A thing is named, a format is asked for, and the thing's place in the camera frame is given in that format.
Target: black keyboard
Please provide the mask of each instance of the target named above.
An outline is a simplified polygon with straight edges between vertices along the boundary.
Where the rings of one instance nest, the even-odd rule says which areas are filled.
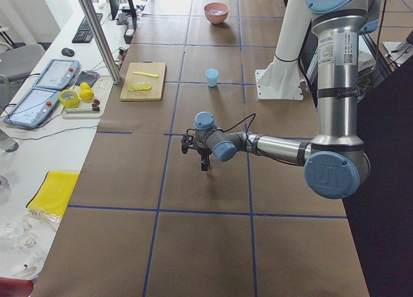
[[[100,21],[102,19],[102,13],[96,13],[97,19]],[[89,22],[86,17],[82,19],[77,32],[73,37],[72,43],[89,43],[93,38],[92,30],[90,29]]]

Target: computer mouse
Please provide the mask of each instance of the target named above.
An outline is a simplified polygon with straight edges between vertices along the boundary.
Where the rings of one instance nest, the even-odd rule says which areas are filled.
[[[62,55],[72,57],[75,54],[75,51],[71,48],[65,47],[62,49]]]

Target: pink bowl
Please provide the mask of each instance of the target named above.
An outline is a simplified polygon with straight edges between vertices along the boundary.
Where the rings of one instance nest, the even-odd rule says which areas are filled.
[[[204,13],[207,20],[212,24],[220,24],[227,17],[230,7],[224,3],[213,2],[204,6]]]

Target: lemon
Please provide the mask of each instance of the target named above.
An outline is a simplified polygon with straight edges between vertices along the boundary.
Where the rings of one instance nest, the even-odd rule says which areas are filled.
[[[90,89],[90,85],[88,83],[82,82],[80,83],[80,89]]]
[[[92,92],[90,88],[82,89],[79,93],[79,97],[82,98],[84,101],[92,100],[95,94]]]

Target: metal pole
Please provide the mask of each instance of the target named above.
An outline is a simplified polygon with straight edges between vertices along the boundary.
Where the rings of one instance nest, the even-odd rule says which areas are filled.
[[[115,61],[112,58],[112,53],[110,52],[108,42],[103,33],[102,27],[99,23],[99,20],[96,17],[95,9],[92,4],[92,0],[79,0],[79,3],[85,13],[86,19],[89,22],[90,29],[95,37],[97,47],[102,55],[103,61],[112,76],[114,84],[119,84],[122,80],[119,70],[115,64]]]

